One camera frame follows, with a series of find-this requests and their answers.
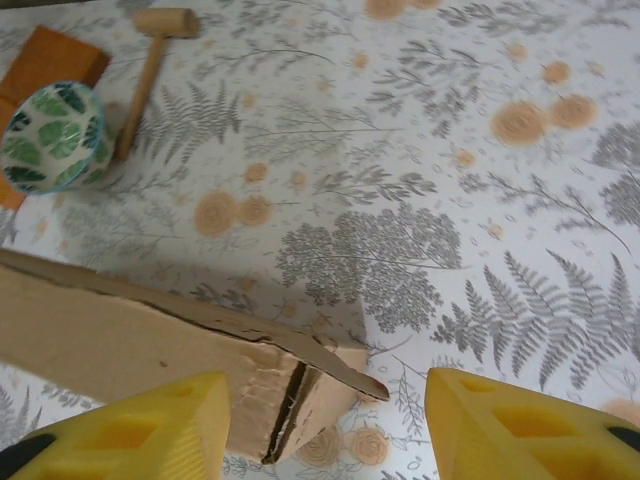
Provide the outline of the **small wooden mallet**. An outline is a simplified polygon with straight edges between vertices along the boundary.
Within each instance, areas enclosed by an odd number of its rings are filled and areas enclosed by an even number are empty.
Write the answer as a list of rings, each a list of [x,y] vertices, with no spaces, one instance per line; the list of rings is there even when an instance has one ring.
[[[188,8],[140,9],[133,15],[133,25],[138,32],[150,36],[152,42],[116,145],[115,158],[118,161],[125,161],[128,158],[144,108],[160,69],[168,40],[170,38],[195,38],[200,31],[197,15]]]

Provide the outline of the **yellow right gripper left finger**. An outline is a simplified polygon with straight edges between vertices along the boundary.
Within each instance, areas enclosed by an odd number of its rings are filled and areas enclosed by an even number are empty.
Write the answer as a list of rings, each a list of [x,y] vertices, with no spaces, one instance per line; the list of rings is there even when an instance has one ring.
[[[0,451],[0,480],[220,480],[226,376],[201,373],[48,425]]]

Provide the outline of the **leaf print bowl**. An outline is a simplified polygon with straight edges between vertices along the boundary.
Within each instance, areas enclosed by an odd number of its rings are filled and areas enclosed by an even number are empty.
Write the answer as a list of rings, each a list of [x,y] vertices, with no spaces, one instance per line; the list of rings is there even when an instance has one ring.
[[[55,82],[37,90],[11,117],[0,141],[0,167],[24,194],[84,189],[105,176],[115,140],[92,87]]]

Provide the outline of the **orange block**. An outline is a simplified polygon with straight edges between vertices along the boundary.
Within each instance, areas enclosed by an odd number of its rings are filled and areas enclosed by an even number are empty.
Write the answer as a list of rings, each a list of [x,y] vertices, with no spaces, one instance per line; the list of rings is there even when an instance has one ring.
[[[98,47],[45,26],[38,26],[0,79],[0,141],[16,110],[37,90],[61,81],[92,87],[110,62]],[[0,167],[0,211],[17,212],[27,195],[15,190]]]

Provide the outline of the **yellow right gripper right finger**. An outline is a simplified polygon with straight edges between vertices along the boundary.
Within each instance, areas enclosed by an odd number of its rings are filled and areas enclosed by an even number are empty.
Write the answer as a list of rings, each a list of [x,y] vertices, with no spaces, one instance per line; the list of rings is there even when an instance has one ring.
[[[427,373],[440,480],[640,480],[640,428],[453,368]]]

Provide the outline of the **brown cardboard paper box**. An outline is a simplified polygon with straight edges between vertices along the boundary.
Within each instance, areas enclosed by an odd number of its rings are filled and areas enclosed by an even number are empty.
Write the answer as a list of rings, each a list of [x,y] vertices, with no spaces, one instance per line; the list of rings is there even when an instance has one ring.
[[[227,447],[262,464],[389,398],[359,344],[3,248],[0,360],[104,403],[221,371]]]

